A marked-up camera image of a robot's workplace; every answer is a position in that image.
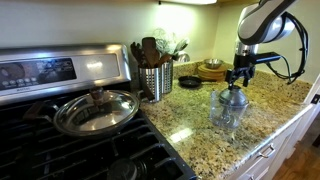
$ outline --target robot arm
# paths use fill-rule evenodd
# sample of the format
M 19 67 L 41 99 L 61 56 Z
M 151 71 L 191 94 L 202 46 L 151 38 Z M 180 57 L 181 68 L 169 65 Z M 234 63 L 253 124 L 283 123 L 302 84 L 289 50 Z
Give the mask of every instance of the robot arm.
M 243 85 L 246 87 L 254 76 L 256 64 L 269 63 L 282 57 L 275 52 L 257 54 L 258 44 L 278 40 L 292 32 L 296 24 L 288 18 L 289 13 L 285 11 L 295 1 L 260 0 L 259 3 L 242 11 L 238 25 L 234 69 L 227 71 L 225 79 L 230 90 L 234 82 L 241 77 L 244 78 Z

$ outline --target wooden floor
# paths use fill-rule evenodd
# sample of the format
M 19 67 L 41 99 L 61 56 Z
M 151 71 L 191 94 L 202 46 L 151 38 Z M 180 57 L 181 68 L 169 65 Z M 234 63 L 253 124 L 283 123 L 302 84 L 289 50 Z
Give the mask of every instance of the wooden floor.
M 284 161 L 274 180 L 320 180 L 320 147 L 312 146 L 320 134 L 320 114 L 296 146 L 293 155 Z

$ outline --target oven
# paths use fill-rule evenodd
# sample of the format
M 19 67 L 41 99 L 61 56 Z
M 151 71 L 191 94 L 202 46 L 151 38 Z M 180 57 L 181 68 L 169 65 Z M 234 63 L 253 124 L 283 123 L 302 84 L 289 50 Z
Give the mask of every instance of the oven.
M 24 120 L 36 101 L 61 107 L 94 86 L 131 91 L 128 62 L 122 44 L 0 50 L 0 179 L 196 179 L 141 110 L 95 139 L 62 134 L 45 118 Z

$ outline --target wall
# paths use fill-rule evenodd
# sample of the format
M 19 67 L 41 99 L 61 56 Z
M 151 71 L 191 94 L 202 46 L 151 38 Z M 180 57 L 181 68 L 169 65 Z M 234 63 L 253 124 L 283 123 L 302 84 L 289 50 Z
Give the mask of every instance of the wall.
M 216 42 L 214 45 L 214 57 L 221 58 L 226 62 L 232 63 L 234 57 L 234 47 L 236 40 L 236 29 L 239 21 L 239 16 L 242 9 L 246 5 L 228 5 L 223 6 L 219 13 L 219 25 L 216 34 Z M 310 37 L 310 48 L 308 62 L 305 67 L 306 73 L 299 79 L 313 83 L 320 73 L 319 56 L 320 51 L 317 47 L 320 46 L 319 29 L 320 24 L 317 22 L 319 13 L 320 1 L 318 0 L 300 0 L 291 6 L 288 11 L 293 14 L 305 26 Z M 300 64 L 300 39 L 296 31 L 290 36 L 279 41 L 263 44 L 259 46 L 260 52 L 275 51 L 285 56 L 290 64 L 291 71 L 296 72 Z M 280 60 L 273 63 L 273 67 L 282 74 L 287 74 L 287 69 L 284 61 Z M 257 65 L 257 69 L 269 71 L 264 64 Z
M 219 7 L 132 0 L 0 0 L 0 48 L 120 42 L 129 46 L 157 28 L 190 38 L 191 60 L 213 53 Z

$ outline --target utensil holder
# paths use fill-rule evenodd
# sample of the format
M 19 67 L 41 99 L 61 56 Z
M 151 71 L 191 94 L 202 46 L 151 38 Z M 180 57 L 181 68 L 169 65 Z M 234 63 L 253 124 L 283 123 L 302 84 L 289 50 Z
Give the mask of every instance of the utensil holder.
M 173 60 L 165 62 L 162 68 L 162 93 L 169 93 L 172 90 L 172 76 L 173 76 Z
M 162 68 L 140 68 L 139 67 L 140 86 L 145 84 L 149 87 L 154 95 L 154 100 L 149 101 L 155 103 L 162 98 Z

